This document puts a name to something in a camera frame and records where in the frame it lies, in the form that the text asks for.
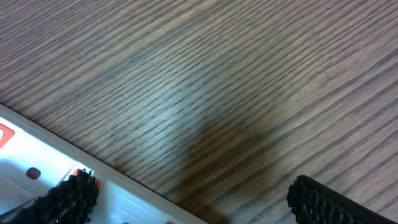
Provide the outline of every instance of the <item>brown wooden surface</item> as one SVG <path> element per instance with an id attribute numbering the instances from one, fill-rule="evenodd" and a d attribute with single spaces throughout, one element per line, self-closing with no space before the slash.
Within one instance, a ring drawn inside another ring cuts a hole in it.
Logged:
<path id="1" fill-rule="evenodd" d="M 6 1 L 1 103 L 210 223 L 306 174 L 398 221 L 397 1 Z"/>

